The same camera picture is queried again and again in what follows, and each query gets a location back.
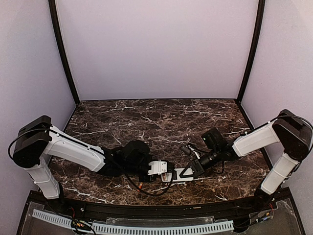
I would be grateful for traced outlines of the black corner frame post left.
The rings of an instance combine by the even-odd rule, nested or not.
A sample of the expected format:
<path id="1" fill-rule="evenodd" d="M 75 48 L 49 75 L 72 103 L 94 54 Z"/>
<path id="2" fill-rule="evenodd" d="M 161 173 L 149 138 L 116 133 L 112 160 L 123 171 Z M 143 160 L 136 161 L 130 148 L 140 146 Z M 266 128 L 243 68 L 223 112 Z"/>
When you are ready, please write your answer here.
<path id="1" fill-rule="evenodd" d="M 61 63 L 63 66 L 63 70 L 66 76 L 67 84 L 69 86 L 71 96 L 74 100 L 74 103 L 76 106 L 80 104 L 80 98 L 76 89 L 76 86 L 74 84 L 74 79 L 70 70 L 69 62 L 67 59 L 67 53 L 65 50 L 63 38 L 62 38 L 62 33 L 61 33 L 61 27 L 60 27 L 60 22 L 58 18 L 58 13 L 57 13 L 57 5 L 55 0 L 48 0 L 48 5 L 49 5 L 49 11 L 50 11 L 50 17 L 52 21 L 52 26 L 53 26 L 53 31 L 55 35 L 55 40 L 58 48 L 58 52 L 60 55 Z"/>

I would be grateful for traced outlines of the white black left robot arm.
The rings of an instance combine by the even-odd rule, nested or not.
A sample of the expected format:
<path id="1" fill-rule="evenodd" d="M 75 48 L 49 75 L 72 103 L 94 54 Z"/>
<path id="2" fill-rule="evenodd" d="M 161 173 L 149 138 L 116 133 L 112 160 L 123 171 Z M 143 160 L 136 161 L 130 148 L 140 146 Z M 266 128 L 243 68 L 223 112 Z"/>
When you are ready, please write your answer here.
<path id="1" fill-rule="evenodd" d="M 61 197 L 61 186 L 53 177 L 46 155 L 56 156 L 104 176 L 135 174 L 146 178 L 157 173 L 150 149 L 142 141 L 131 141 L 113 149 L 94 146 L 71 137 L 41 116 L 19 130 L 10 143 L 8 155 L 25 169 L 47 200 Z"/>

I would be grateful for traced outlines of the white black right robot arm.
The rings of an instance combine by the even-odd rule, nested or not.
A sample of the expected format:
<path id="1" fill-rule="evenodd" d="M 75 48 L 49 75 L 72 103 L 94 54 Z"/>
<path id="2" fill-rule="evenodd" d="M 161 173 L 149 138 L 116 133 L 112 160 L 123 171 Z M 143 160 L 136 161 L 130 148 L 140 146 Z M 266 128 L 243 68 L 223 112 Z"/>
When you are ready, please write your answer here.
<path id="1" fill-rule="evenodd" d="M 273 195 L 281 184 L 307 158 L 313 149 L 313 125 L 287 109 L 253 131 L 227 141 L 217 128 L 202 135 L 208 153 L 188 163 L 179 177 L 196 179 L 219 162 L 231 162 L 273 144 L 281 144 L 283 153 L 261 182 L 257 193 Z"/>

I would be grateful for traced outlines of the black corner frame post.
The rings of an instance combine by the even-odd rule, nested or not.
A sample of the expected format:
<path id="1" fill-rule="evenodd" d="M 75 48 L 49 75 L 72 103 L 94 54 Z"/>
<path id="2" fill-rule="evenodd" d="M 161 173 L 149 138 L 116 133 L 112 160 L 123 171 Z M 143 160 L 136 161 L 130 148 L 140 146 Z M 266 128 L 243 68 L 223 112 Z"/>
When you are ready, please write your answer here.
<path id="1" fill-rule="evenodd" d="M 254 62 L 254 58 L 255 58 L 258 42 L 259 42 L 259 37 L 261 33 L 261 28 L 262 28 L 265 4 L 266 4 L 265 0 L 258 1 L 256 20 L 255 20 L 255 26 L 254 26 L 254 31 L 252 35 L 249 55 L 247 58 L 246 68 L 245 68 L 243 79 L 240 85 L 239 93 L 237 95 L 237 101 L 239 103 L 242 103 L 242 100 L 244 98 L 245 91 L 247 88 L 247 84 L 250 78 L 250 74 L 252 71 L 252 66 L 253 66 L 253 62 Z"/>
<path id="2" fill-rule="evenodd" d="M 50 17 L 52 21 L 52 26 L 53 26 L 53 31 L 55 35 L 55 40 L 58 48 L 58 52 L 60 55 L 61 63 L 63 66 L 63 70 L 66 76 L 67 84 L 69 86 L 71 96 L 74 100 L 74 103 L 76 106 L 80 104 L 80 98 L 76 89 L 76 86 L 74 84 L 74 79 L 70 70 L 69 62 L 67 59 L 67 53 L 65 50 L 63 38 L 62 38 L 62 33 L 61 33 L 61 27 L 60 27 L 60 22 L 58 18 L 58 13 L 57 13 L 57 5 L 55 0 L 48 0 L 48 5 L 49 5 L 49 11 L 50 11 Z"/>

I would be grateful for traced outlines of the black front rail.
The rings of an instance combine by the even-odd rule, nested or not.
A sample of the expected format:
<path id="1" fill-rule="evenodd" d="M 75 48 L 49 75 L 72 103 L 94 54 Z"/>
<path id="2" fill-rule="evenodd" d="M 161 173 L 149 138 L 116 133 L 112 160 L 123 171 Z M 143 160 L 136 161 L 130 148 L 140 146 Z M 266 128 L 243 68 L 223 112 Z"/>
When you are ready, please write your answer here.
<path id="1" fill-rule="evenodd" d="M 254 197 L 240 198 L 236 200 L 195 204 L 180 206 L 127 206 L 94 203 L 75 199 L 65 198 L 67 210 L 63 212 L 66 216 L 74 215 L 76 219 L 87 221 L 112 218 L 126 219 L 185 219 L 213 216 L 215 219 L 248 219 L 251 213 L 270 210 L 269 204 L 275 205 L 278 201 L 291 196 L 290 190 L 281 189 L 275 196 L 275 201 L 270 201 L 266 205 L 254 206 L 256 202 Z"/>

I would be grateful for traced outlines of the white remote control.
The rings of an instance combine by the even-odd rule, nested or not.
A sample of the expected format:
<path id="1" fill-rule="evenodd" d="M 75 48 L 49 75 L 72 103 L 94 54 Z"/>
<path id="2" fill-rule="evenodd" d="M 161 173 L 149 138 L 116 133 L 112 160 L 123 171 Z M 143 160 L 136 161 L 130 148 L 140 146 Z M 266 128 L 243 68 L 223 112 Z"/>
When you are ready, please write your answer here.
<path id="1" fill-rule="evenodd" d="M 193 181 L 194 178 L 180 178 L 179 177 L 179 169 L 176 168 L 174 172 L 174 177 L 173 177 L 173 182 L 188 182 L 188 181 Z"/>

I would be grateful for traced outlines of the black corner frame post right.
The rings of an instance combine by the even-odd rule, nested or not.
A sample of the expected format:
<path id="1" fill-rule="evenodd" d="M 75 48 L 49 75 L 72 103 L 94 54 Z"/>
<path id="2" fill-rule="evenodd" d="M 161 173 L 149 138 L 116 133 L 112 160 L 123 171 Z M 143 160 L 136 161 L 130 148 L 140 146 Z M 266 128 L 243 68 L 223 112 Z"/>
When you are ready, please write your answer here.
<path id="1" fill-rule="evenodd" d="M 254 62 L 254 58 L 255 58 L 258 42 L 259 42 L 259 37 L 261 33 L 261 28 L 262 28 L 265 4 L 266 4 L 265 0 L 258 1 L 256 20 L 255 20 L 255 26 L 254 26 L 254 31 L 252 35 L 249 55 L 247 58 L 246 68 L 245 68 L 243 79 L 240 85 L 239 93 L 237 95 L 237 101 L 239 103 L 242 103 L 242 100 L 244 98 L 245 91 L 247 88 L 247 84 L 250 78 L 250 74 L 252 71 L 252 66 L 253 66 L 253 62 Z"/>

